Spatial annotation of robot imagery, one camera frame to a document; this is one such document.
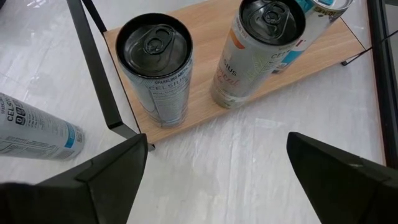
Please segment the black cable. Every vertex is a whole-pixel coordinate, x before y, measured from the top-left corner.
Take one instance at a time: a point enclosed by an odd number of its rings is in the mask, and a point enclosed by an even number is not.
[[[385,40],[387,40],[388,38],[392,37],[393,35],[395,35],[395,34],[397,34],[397,33],[398,33],[398,30],[395,30],[393,33],[391,33],[391,34],[388,35],[387,37],[385,37],[385,38],[383,38],[382,40],[380,40],[377,44],[378,44],[378,45],[381,45]],[[370,47],[370,48],[368,48],[368,49],[366,49],[366,50],[364,50],[364,51],[362,51],[361,53],[357,54],[357,56],[356,56],[354,59],[352,59],[351,61],[349,61],[349,62],[342,62],[341,64],[344,65],[344,66],[346,66],[346,65],[348,65],[349,63],[355,61],[357,58],[359,58],[360,56],[362,56],[363,54],[365,54],[366,52],[368,52],[368,51],[370,51],[370,50],[372,50],[372,49],[373,49],[373,46]]]

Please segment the energy drink can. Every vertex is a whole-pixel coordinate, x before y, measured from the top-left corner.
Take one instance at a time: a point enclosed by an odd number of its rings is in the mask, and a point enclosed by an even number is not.
[[[79,127],[0,93],[0,156],[64,161],[84,143]]]
[[[193,65],[188,29],[165,14],[144,14],[125,24],[116,40],[123,72],[139,101],[162,128],[184,121]]]
[[[296,0],[305,13],[307,27],[295,47],[273,73],[283,72],[351,5],[353,0]]]
[[[222,107],[241,106],[286,57],[305,29],[291,0],[243,0],[233,19],[211,87]]]

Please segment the white surface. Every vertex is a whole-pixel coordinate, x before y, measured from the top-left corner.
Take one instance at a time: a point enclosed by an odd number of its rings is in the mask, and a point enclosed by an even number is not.
[[[86,146],[70,162],[0,157],[0,182],[37,183],[123,141],[104,123],[66,2],[30,1],[8,0],[0,11],[0,91],[79,125]],[[109,29],[191,3],[95,0]],[[362,26],[363,10],[345,14],[346,22]],[[123,120],[133,127],[108,51],[93,30]],[[287,134],[299,131],[382,163],[372,64],[366,54],[348,67],[335,65],[160,142],[148,156],[129,223],[319,223],[287,158]]]
[[[368,19],[367,0],[353,0],[351,6],[341,16],[363,47],[372,46]]]

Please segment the black metal frame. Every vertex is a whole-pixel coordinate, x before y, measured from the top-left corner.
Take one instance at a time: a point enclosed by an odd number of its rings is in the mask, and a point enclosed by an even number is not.
[[[81,1],[83,1],[86,6],[102,36],[104,32],[106,32],[106,28],[91,0],[67,0],[70,14],[98,97],[99,105],[107,127],[122,137],[129,139],[137,133],[123,123],[119,114],[118,106],[112,94],[108,78],[106,77],[105,69]]]
[[[386,165],[398,169],[398,88],[384,0],[368,0],[374,72]]]
[[[106,32],[106,27],[92,0],[67,0],[106,125],[115,133],[131,138],[137,133],[121,119],[82,1],[102,35]],[[382,41],[388,34],[384,3],[384,0],[368,0],[369,25],[372,30],[374,70],[386,163],[387,166],[398,169],[398,90],[390,43],[389,40]]]

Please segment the wooden tray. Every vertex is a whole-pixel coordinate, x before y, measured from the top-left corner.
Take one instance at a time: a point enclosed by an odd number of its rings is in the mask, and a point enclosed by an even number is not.
[[[169,13],[188,27],[193,37],[195,54],[187,118],[183,124],[176,128],[159,128],[148,117],[127,76],[123,74],[117,63],[115,41],[120,28],[105,32],[107,45],[115,61],[116,69],[137,119],[139,129],[142,133],[147,134],[149,142],[155,143],[181,133],[229,111],[213,102],[209,89],[233,16],[240,2],[240,0],[209,0]],[[273,75],[267,79],[250,101],[342,62],[363,50],[362,45],[345,23],[338,19],[284,73]]]

